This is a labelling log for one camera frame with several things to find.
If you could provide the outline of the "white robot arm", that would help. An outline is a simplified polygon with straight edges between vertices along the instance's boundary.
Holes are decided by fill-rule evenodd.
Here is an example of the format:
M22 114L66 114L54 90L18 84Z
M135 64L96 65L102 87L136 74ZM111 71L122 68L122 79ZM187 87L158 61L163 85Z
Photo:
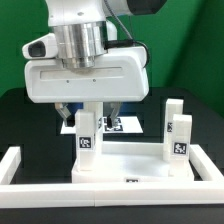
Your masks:
M157 13L167 0L45 0L51 32L23 46L25 83L36 103L54 103L68 124L68 103L110 102L110 127L121 104L149 91L147 46L117 38L108 18Z

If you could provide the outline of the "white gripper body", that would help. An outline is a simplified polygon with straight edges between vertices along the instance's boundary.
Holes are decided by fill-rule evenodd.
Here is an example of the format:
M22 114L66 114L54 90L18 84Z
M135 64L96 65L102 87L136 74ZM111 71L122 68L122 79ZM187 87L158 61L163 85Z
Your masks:
M143 47L112 48L92 68L70 71L57 59L25 66L29 98L35 103L141 101L149 91Z

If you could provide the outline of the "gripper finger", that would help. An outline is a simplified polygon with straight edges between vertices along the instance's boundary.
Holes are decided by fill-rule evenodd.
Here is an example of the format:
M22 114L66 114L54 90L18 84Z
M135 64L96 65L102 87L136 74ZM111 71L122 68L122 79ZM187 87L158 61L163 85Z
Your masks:
M55 109L59 113L59 115L63 118L66 127L74 126L74 116L69 111L67 103L56 103Z
M107 116L107 126L109 128L116 127L118 124L118 115L122 106L121 102L113 102L110 104L112 112Z

